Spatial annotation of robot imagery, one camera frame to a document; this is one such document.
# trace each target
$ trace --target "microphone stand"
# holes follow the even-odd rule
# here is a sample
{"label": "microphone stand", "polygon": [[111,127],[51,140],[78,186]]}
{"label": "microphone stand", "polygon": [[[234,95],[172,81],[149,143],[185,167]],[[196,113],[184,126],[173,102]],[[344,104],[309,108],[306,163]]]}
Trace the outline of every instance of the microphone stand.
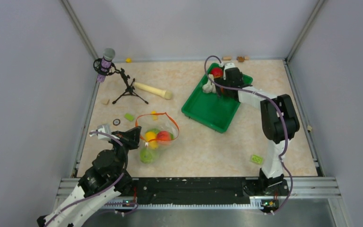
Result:
{"label": "microphone stand", "polygon": [[133,78],[133,81],[131,82],[131,85],[129,85],[128,79],[130,79],[130,76],[126,75],[124,73],[123,68],[120,68],[120,70],[117,70],[116,67],[115,67],[115,73],[120,74],[121,78],[123,79],[123,82],[126,84],[126,89],[123,92],[123,94],[121,94],[115,101],[112,102],[112,104],[115,104],[123,96],[136,96],[136,97],[139,97],[141,100],[143,100],[146,104],[148,104],[148,102],[146,100],[144,100],[139,95],[137,95],[136,92],[134,92],[134,90],[135,90],[134,82],[136,81],[135,78]]}
{"label": "microphone stand", "polygon": [[148,104],[148,102],[146,100],[144,100],[139,95],[137,95],[136,92],[134,92],[134,90],[135,90],[134,82],[136,81],[136,79],[133,78],[131,85],[129,85],[128,79],[130,79],[130,76],[126,75],[124,73],[123,68],[120,68],[120,70],[118,70],[115,67],[115,64],[113,62],[110,62],[110,65],[108,63],[108,65],[104,66],[101,64],[101,62],[102,62],[101,60],[102,60],[101,58],[96,59],[94,61],[93,66],[94,66],[94,70],[103,77],[103,80],[104,80],[104,77],[117,73],[117,74],[120,74],[121,78],[123,79],[123,82],[126,84],[126,89],[123,92],[123,94],[121,94],[115,101],[113,101],[112,104],[115,104],[123,96],[136,96],[136,97],[139,97],[141,100],[143,100],[146,104]]}

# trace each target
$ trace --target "wooden rolling pin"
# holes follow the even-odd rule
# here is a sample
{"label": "wooden rolling pin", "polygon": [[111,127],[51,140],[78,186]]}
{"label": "wooden rolling pin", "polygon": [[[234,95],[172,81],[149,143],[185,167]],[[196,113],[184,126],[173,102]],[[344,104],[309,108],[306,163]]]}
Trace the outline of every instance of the wooden rolling pin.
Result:
{"label": "wooden rolling pin", "polygon": [[141,90],[150,92],[150,93],[152,93],[154,95],[157,95],[157,96],[160,96],[160,97],[162,97],[164,99],[171,99],[172,98],[172,92],[171,91],[161,90],[161,89],[151,87],[151,86],[148,86],[146,84],[142,84],[142,83],[138,83],[138,82],[134,82],[134,86],[136,88],[141,89]]}

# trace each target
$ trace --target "yellow ball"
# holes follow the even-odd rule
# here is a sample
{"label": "yellow ball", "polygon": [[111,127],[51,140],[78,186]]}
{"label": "yellow ball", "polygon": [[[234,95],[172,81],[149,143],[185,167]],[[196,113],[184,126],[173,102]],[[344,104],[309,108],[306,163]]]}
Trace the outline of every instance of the yellow ball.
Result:
{"label": "yellow ball", "polygon": [[153,140],[156,138],[156,134],[153,131],[148,131],[145,133],[145,139],[148,142],[148,148],[149,149],[157,149],[158,148],[158,142],[156,140],[149,142],[150,140]]}

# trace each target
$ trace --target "white wall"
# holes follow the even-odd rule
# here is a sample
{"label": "white wall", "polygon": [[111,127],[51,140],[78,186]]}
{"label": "white wall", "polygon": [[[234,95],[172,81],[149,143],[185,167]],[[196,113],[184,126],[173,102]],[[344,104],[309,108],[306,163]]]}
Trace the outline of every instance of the white wall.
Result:
{"label": "white wall", "polygon": [[96,74],[58,0],[0,1],[0,227],[36,226],[73,165]]}
{"label": "white wall", "polygon": [[328,1],[292,71],[324,170],[363,226],[363,1]]}
{"label": "white wall", "polygon": [[116,61],[211,54],[284,58],[317,0],[70,0],[98,52]]}

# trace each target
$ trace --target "yellow block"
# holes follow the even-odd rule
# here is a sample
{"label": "yellow block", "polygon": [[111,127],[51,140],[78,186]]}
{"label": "yellow block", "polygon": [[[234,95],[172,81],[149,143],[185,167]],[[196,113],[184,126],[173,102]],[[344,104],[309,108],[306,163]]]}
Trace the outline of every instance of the yellow block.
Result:
{"label": "yellow block", "polygon": [[152,115],[152,120],[154,121],[158,120],[158,116]]}

